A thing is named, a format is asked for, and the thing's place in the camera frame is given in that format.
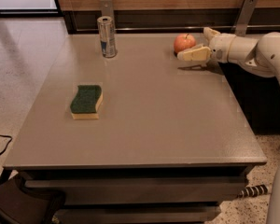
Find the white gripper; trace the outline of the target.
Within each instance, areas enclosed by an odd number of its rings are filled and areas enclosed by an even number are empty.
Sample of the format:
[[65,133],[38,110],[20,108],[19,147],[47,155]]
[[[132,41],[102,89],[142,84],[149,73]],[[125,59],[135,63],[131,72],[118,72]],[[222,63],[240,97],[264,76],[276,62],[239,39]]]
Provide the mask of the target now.
[[178,52],[177,59],[188,62],[207,62],[211,57],[213,61],[226,63],[231,43],[236,35],[221,34],[210,27],[203,28],[203,35],[209,42],[209,48],[203,44],[196,45]]

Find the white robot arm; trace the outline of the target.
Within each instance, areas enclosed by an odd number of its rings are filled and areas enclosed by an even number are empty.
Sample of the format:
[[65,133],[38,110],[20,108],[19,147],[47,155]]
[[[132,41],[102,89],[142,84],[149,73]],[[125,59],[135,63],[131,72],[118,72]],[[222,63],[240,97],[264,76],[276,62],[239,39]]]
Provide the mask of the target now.
[[[280,86],[280,33],[271,32],[260,39],[224,34],[203,28],[208,45],[195,45],[177,53],[188,62],[235,63],[260,77],[276,77]],[[266,224],[280,224],[280,164],[273,180]]]

